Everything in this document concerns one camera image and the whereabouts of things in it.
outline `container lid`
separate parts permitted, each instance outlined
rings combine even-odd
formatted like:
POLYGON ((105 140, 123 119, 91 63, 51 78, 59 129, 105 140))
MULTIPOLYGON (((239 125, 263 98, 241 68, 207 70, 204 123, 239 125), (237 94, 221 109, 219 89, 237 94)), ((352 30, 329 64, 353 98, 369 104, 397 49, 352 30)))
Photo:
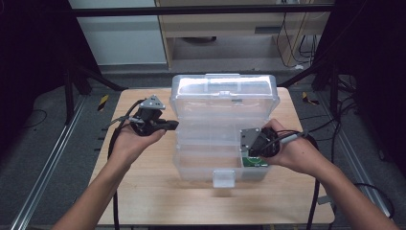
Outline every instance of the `container lid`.
POLYGON ((271 75, 178 75, 170 105, 178 119, 268 119, 279 100, 271 75))

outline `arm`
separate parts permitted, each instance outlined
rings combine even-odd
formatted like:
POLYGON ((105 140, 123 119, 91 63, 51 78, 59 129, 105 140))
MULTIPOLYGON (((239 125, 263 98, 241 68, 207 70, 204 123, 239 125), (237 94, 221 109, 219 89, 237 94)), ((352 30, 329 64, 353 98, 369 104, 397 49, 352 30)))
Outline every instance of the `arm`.
POLYGON ((164 134, 158 130, 140 137, 130 126, 123 127, 105 166, 53 229, 94 229, 131 164, 164 134))
MULTIPOLYGON (((276 120, 271 120, 267 127, 276 131, 285 129, 276 120)), ((340 169, 325 159, 306 139, 299 138, 287 143, 281 146, 281 151, 276 156, 263 159, 271 165, 285 166, 318 179, 344 213, 352 229, 398 229, 340 169)))

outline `person's left hand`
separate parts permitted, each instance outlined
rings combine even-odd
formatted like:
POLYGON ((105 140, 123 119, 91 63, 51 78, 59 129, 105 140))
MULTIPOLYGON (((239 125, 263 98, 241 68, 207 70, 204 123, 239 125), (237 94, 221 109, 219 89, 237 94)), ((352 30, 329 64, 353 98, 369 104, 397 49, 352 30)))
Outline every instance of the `person's left hand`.
POLYGON ((131 165, 148 146, 160 140, 165 132, 160 129, 149 136, 139 136, 129 125, 129 121, 126 121, 114 144, 111 156, 124 157, 126 163, 131 165))

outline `metal frame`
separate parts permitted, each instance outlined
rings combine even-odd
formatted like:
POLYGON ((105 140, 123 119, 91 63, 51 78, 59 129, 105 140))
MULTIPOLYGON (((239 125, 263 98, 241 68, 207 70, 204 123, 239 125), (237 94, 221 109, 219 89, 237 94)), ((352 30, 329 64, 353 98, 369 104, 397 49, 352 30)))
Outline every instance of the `metal frame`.
POLYGON ((283 5, 233 5, 233 6, 191 6, 191 7, 148 7, 114 9, 72 9, 70 11, 46 11, 45 14, 75 17, 140 16, 176 14, 216 13, 258 13, 258 12, 332 12, 349 10, 353 5, 334 4, 283 4, 283 5))

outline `aluminum rail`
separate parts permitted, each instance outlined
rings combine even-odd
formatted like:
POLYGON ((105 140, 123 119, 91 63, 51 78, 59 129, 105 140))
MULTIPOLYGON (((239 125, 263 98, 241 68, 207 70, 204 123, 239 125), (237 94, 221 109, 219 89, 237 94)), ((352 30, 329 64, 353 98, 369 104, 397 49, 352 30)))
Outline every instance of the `aluminum rail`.
POLYGON ((100 17, 176 14, 259 13, 259 12, 332 12, 354 9, 355 5, 334 4, 283 4, 283 5, 233 5, 191 7, 146 7, 113 9, 72 9, 68 11, 45 11, 46 15, 100 17))
MULTIPOLYGON (((328 109, 327 98, 323 93, 317 93, 320 102, 325 109, 329 119, 332 119, 332 115, 328 109)), ((355 150, 352 148, 349 138, 347 137, 345 131, 342 129, 337 135, 338 141, 341 144, 343 149, 343 153, 345 154, 352 172, 354 173, 354 177, 358 183, 366 183, 373 185, 371 178, 369 177, 365 167, 362 165, 361 161, 357 157, 355 150)), ((390 216, 390 212, 388 207, 386 206, 384 200, 382 199, 381 195, 378 191, 372 190, 370 188, 360 188, 361 191, 367 196, 387 217, 390 216)))
POLYGON ((28 195, 23 207, 18 213, 17 217, 11 224, 11 230, 23 230, 26 229, 28 223, 30 222, 31 217, 35 211, 36 205, 39 200, 42 198, 48 182, 54 172, 57 162, 59 161, 60 156, 62 155, 66 144, 75 128, 75 125, 80 117, 80 114, 83 110, 83 105, 86 97, 81 96, 81 101, 77 103, 76 113, 73 117, 70 124, 65 125, 59 138, 56 141, 54 149, 52 150, 50 156, 48 157, 47 162, 45 163, 44 168, 42 169, 41 174, 36 180, 30 194, 28 195))

